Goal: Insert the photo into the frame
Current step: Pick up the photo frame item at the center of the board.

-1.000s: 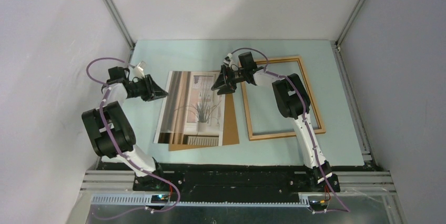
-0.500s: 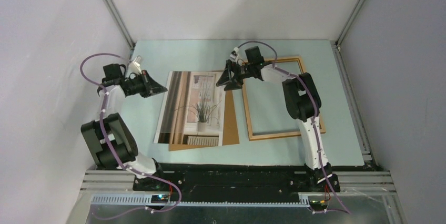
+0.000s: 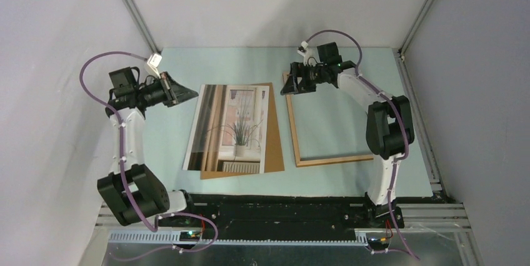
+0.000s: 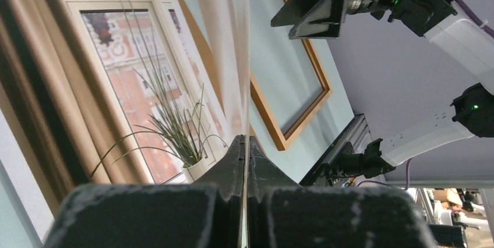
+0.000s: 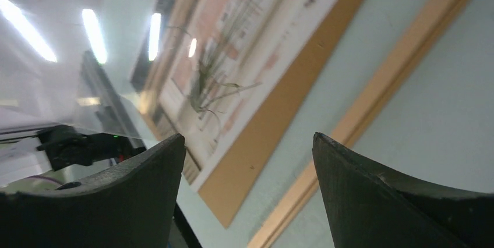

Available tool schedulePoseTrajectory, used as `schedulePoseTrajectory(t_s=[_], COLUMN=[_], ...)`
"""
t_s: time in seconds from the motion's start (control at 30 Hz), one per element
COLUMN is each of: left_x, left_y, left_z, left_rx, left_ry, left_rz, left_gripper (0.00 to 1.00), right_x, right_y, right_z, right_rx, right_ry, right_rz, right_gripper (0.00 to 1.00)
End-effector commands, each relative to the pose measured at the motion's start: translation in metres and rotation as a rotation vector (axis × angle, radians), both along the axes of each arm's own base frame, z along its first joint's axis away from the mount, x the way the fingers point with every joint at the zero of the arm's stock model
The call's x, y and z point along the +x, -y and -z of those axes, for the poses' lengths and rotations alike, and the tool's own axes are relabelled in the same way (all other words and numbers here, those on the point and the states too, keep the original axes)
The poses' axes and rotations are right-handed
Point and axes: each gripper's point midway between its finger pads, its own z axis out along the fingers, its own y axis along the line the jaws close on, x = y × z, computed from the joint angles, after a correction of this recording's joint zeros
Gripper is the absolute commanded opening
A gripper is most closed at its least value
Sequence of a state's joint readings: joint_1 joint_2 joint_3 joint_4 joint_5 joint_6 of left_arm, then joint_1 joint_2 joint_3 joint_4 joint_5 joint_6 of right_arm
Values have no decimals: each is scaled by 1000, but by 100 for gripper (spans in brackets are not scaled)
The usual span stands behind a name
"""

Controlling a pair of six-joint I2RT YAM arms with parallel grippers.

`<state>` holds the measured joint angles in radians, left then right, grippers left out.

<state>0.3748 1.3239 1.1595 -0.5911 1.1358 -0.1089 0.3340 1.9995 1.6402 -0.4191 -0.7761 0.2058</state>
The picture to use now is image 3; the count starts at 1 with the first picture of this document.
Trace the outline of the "wooden picture frame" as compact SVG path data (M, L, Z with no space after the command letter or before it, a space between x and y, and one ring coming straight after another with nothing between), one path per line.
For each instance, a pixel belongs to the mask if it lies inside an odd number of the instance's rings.
M351 154L351 155L334 155L333 157L323 157L314 159L303 159L299 147L299 138L296 127L295 112L293 107L292 95L286 95L287 114L289 118L289 128L291 133L292 148L294 152L294 161L297 168L312 167L320 165L343 164L350 162L364 162L373 160L372 154Z

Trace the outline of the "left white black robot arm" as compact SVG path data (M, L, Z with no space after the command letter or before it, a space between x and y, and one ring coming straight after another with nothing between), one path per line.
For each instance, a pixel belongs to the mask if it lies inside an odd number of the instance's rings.
M143 131L147 108L173 107L196 98L198 92L162 72L149 84L135 77L135 67L109 73L113 88L105 108L116 134L109 175L97 181L97 190L122 226L165 213L170 199L164 184L145 164Z

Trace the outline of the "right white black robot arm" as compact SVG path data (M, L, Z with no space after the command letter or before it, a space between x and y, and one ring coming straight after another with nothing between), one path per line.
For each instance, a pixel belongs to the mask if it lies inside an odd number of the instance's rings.
M306 41L297 52L303 60L290 64L281 95L315 92L319 84L327 83L351 96L366 112L365 136L374 154L374 171L363 217L369 226L380 227L389 217L396 217L396 178L415 139L410 101L406 96L393 96L366 79L360 63L344 61L334 42L318 46L318 58Z

